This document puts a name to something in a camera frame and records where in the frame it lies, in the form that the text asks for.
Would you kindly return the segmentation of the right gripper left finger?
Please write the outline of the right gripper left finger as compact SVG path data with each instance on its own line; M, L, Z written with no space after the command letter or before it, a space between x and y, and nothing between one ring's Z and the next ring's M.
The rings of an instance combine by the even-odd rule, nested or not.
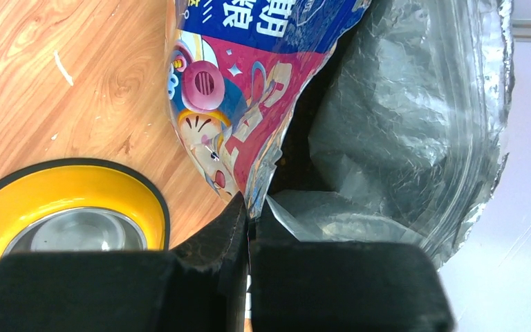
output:
M168 251L36 252L0 260L0 331L242 331L245 201Z

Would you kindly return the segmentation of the yellow double pet bowl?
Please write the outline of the yellow double pet bowl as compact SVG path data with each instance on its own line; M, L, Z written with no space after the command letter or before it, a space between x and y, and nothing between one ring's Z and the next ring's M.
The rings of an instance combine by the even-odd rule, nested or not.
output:
M97 158L63 158L0 179L0 258L25 252L165 250L170 217L142 173Z

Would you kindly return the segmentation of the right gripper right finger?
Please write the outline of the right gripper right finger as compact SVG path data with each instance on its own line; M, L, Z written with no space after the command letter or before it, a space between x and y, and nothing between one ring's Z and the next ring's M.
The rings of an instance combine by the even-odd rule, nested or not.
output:
M249 224L254 331L453 331L445 290L417 246L300 242L272 218Z

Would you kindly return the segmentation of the pink pet food bag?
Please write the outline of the pink pet food bag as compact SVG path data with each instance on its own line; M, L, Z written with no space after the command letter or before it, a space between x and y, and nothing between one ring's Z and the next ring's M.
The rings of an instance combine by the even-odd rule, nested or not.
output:
M300 241L465 243L505 167L512 1L173 1L170 116Z

